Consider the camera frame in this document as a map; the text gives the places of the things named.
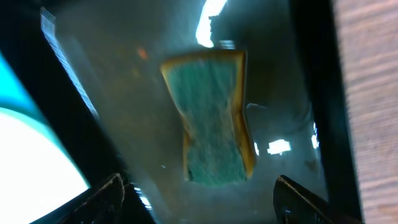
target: sponge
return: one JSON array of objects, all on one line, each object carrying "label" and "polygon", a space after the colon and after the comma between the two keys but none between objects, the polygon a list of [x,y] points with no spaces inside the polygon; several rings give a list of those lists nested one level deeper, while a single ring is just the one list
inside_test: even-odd
[{"label": "sponge", "polygon": [[254,153],[243,116],[245,52],[212,50],[161,66],[183,123],[188,180],[216,187],[252,175]]}]

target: black frame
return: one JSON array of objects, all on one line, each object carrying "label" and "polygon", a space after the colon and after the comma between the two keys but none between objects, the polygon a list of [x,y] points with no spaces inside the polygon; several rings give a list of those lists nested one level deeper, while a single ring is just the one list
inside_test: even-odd
[{"label": "black frame", "polygon": [[[114,146],[44,38],[39,3],[3,4],[0,50],[88,183],[95,185],[112,173],[122,173],[129,190],[126,195],[131,198],[127,200],[131,214],[125,216],[125,220],[134,217],[153,222],[134,186],[129,184],[129,177],[124,173],[126,167],[118,159]],[[322,145],[330,204],[360,220],[333,7],[328,0],[290,0],[290,5]]]}]

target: glass surface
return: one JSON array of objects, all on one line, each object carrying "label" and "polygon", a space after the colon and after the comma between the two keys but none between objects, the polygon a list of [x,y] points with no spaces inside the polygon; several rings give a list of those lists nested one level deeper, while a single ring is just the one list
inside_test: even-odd
[{"label": "glass surface", "polygon": [[[43,32],[159,223],[274,223],[280,174],[328,199],[287,1],[83,0],[54,9],[43,11]],[[170,57],[211,47],[247,52],[244,112],[257,164],[247,182],[224,187],[185,180],[182,122],[160,72]]]}]

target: wooden surface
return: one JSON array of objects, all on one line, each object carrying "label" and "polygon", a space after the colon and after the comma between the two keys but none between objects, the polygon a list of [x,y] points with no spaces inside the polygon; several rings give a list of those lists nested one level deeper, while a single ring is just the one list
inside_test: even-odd
[{"label": "wooden surface", "polygon": [[366,223],[398,223],[398,0],[335,0]]}]

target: gray surface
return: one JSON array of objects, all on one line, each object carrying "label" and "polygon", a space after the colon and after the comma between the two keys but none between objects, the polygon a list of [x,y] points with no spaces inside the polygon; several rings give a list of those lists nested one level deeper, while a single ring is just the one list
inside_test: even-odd
[{"label": "gray surface", "polygon": [[[159,71],[166,58],[195,51],[204,1],[73,1],[52,12],[57,38],[161,223],[274,223],[272,189],[285,174],[327,198],[313,120],[286,0],[229,0],[228,38],[248,50],[246,110],[259,148],[244,184],[206,188],[183,179],[182,124]],[[137,49],[142,47],[148,59]],[[268,143],[292,150],[267,153]]]}]

